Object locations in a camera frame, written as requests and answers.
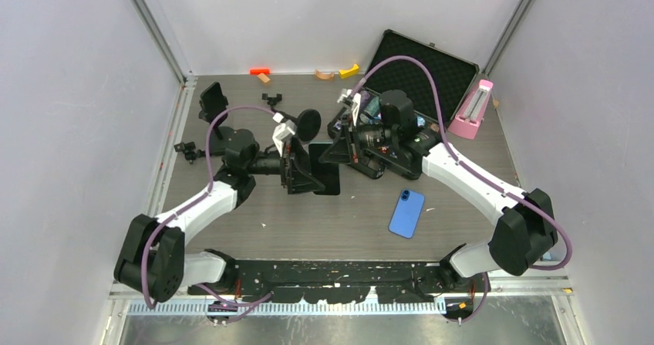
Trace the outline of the dark green-edged smartphone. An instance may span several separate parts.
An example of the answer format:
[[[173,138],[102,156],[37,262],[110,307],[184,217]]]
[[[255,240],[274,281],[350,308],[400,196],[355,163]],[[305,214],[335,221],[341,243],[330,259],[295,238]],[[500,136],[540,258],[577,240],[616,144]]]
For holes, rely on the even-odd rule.
[[[322,163],[319,160],[330,145],[330,143],[320,140],[308,144],[312,176],[324,185],[323,190],[313,192],[316,195],[336,196],[341,194],[339,165],[336,163]]]

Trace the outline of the black smartphone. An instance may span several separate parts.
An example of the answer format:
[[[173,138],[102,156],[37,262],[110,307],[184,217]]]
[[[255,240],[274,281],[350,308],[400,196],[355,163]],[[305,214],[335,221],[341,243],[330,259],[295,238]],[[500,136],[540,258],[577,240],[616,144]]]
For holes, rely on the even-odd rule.
[[[219,114],[223,113],[228,106],[228,99],[223,94],[219,82],[212,83],[200,95],[201,110],[198,118],[211,123]]]

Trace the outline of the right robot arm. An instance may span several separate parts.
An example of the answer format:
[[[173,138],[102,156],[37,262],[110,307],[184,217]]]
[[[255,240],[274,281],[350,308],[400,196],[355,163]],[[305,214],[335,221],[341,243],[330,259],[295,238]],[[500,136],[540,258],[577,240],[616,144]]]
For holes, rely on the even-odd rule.
[[[443,129],[421,125],[413,103],[402,90],[386,91],[379,98],[381,119],[362,123],[362,96],[342,90],[342,105],[329,124],[333,143],[322,162],[347,164],[375,177],[390,170],[416,180],[425,175],[452,189],[472,204],[494,226],[494,232],[477,244],[462,244],[439,262],[440,281],[460,291],[478,274],[503,270],[520,276],[540,270],[537,261],[562,240],[565,257],[553,269],[566,266],[571,242],[555,221],[551,198],[535,188],[531,192],[496,178],[456,150]]]

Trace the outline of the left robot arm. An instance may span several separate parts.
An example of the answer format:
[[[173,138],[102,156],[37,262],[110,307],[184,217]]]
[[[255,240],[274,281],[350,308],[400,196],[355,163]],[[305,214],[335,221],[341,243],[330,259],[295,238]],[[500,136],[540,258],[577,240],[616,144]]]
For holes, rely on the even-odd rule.
[[[196,254],[187,244],[216,219],[241,206],[255,188],[255,175],[278,175],[289,194],[321,192],[311,160],[292,131],[283,129],[271,150],[261,151],[254,134],[237,130],[228,140],[222,165],[191,199],[156,216],[140,214],[130,223],[114,269],[116,281],[143,294],[149,308],[181,287],[204,284],[229,293],[238,281],[235,260],[214,249]]]

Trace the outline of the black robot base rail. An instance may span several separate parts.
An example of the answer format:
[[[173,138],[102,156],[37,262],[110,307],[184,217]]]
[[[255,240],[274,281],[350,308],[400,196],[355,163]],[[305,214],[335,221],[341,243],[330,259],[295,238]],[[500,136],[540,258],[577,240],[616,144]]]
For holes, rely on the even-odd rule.
[[[379,303],[431,303],[437,295],[479,298],[484,277],[457,278],[436,262],[235,260],[213,283],[192,286],[191,295],[213,291],[238,295],[247,303],[271,295],[273,303],[361,303],[375,294]]]

